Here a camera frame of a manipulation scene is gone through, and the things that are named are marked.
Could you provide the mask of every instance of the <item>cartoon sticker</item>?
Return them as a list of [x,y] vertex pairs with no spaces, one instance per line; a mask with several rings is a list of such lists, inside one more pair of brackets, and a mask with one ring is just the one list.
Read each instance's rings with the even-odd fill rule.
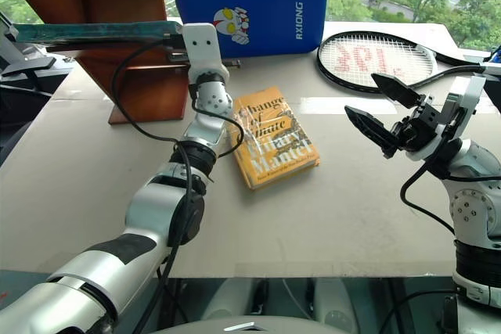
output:
[[240,7],[224,8],[214,14],[214,26],[221,34],[231,35],[232,41],[240,45],[249,43],[249,16]]

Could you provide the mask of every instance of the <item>tennis racket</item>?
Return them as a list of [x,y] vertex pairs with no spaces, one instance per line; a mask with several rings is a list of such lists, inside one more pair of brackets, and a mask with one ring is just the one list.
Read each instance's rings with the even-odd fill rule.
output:
[[[437,70],[437,60],[455,67]],[[411,88],[445,74],[476,72],[480,65],[442,55],[414,42],[376,31],[349,31],[327,38],[317,51],[317,64],[332,82],[357,92],[380,93],[370,74],[396,76]]]

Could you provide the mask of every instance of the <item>white table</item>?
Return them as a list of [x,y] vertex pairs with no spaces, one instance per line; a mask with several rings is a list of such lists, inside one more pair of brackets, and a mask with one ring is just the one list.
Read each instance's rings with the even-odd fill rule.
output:
[[[461,57],[449,33],[435,24],[327,23],[339,31],[385,31]],[[452,236],[398,198],[420,165],[398,153],[383,158],[342,111],[357,93],[330,84],[315,52],[243,59],[230,71],[233,97],[278,85],[321,156],[319,167],[252,192],[232,156],[219,160],[208,187],[199,235],[182,247],[177,277],[296,277],[451,275]],[[443,103],[451,78],[423,92]],[[369,109],[387,126],[409,111],[380,98]],[[327,104],[314,113],[308,104]],[[467,128],[501,156],[499,113],[483,106]],[[367,101],[359,102],[366,106]],[[112,102],[75,69],[0,169],[0,269],[55,271],[71,257],[119,235],[136,190],[165,163],[172,145],[129,125],[107,123]],[[146,124],[180,136],[193,119]],[[409,197],[450,222],[442,185],[425,176]]]

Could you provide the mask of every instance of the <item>wooden bookshelf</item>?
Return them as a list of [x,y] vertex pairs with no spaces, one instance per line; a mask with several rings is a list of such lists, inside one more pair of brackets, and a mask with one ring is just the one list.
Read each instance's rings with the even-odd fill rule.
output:
[[[27,0],[27,2],[45,23],[127,23],[166,19],[164,0]],[[106,47],[101,45],[98,48],[85,47],[81,50],[73,48],[67,55],[75,56],[97,85],[110,94],[111,74],[134,47],[138,46],[115,44]],[[133,60],[132,63],[135,68],[141,67],[138,64],[150,67],[141,69],[141,74],[129,74],[129,70],[124,74],[125,81],[129,82],[131,77],[137,81],[134,84],[129,82],[123,85],[121,90],[124,98],[128,98],[125,108],[132,113],[135,120],[182,118],[188,87],[186,70],[165,67],[170,62],[161,48]],[[178,103],[166,103],[165,96],[170,96],[176,101],[182,98],[181,108]],[[118,118],[114,114],[110,122]]]

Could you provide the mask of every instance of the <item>table surface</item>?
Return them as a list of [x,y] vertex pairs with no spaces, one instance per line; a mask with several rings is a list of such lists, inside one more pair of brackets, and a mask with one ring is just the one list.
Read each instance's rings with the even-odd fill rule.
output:
[[[400,35],[461,58],[437,24],[326,23],[325,36],[349,30]],[[178,253],[177,277],[451,275],[452,236],[398,197],[420,163],[383,158],[344,114],[345,103],[377,113],[388,126],[409,111],[374,95],[331,84],[315,52],[242,60],[230,71],[233,98],[278,85],[321,164],[250,191],[233,156],[211,174],[199,235]],[[443,104],[452,78],[420,89]],[[499,113],[482,99],[465,136],[501,156]],[[113,103],[74,69],[0,168],[0,269],[55,271],[96,242],[121,234],[132,196],[168,160],[172,145],[130,125],[110,126]],[[193,119],[145,124],[179,137]],[[451,222],[445,189],[425,176],[410,199]]]

